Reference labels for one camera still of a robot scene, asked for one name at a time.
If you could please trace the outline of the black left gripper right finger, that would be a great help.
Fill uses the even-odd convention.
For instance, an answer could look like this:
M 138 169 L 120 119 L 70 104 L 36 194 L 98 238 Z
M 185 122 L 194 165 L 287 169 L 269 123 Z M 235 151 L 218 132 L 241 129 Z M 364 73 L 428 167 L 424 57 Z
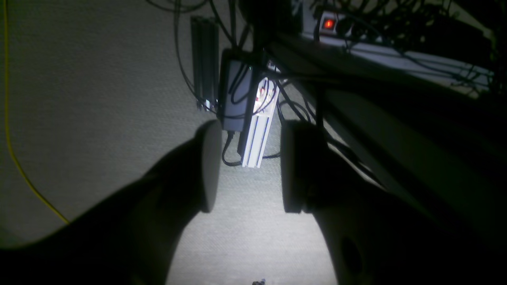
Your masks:
M 281 126 L 286 213 L 312 214 L 340 285 L 505 285 L 494 254 L 366 182 L 306 121 Z

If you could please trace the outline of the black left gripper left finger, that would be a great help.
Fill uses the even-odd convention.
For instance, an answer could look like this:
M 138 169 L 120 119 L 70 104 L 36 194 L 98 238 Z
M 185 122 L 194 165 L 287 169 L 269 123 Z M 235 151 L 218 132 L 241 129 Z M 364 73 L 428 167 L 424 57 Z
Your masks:
M 1 250 L 2 285 L 164 285 L 185 227 L 217 197 L 221 124 L 210 120 L 143 177 L 56 233 Z

